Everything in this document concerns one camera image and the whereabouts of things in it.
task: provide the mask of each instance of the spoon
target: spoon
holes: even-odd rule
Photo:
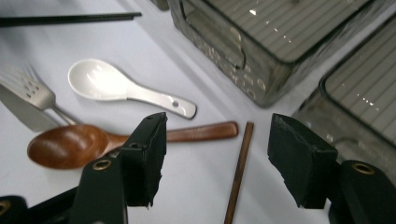
[[[234,121],[166,132],[167,142],[194,142],[238,135]],[[122,146],[129,135],[107,133],[95,126],[76,124],[49,130],[34,138],[27,153],[32,161],[54,169],[82,167]]]
[[[164,108],[186,119],[192,119],[197,110],[194,103],[138,85],[112,65],[95,59],[73,64],[68,78],[73,91],[93,100],[141,101]]]

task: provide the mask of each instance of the ridged glass surface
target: ridged glass surface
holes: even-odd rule
[[[241,30],[292,62],[368,0],[207,0]]]
[[[396,20],[331,74],[325,87],[338,104],[396,144]]]

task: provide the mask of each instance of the wooden spoon handle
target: wooden spoon handle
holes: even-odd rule
[[[196,142],[236,137],[238,124],[234,121],[175,129],[166,132],[167,142]]]

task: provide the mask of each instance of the glass dish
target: glass dish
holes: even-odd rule
[[[371,163],[396,185],[396,14],[319,83],[294,117],[338,160]]]
[[[152,3],[154,3],[157,8],[159,8],[162,11],[166,11],[169,9],[168,5],[168,0],[150,0]]]
[[[389,0],[169,0],[174,24],[262,107],[381,14]]]

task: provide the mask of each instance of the white ceramic spoon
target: white ceramic spoon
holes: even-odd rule
[[[79,95],[101,101],[136,100],[159,106],[192,119],[197,106],[185,99],[138,85],[112,65],[87,59],[69,70],[69,84]]]

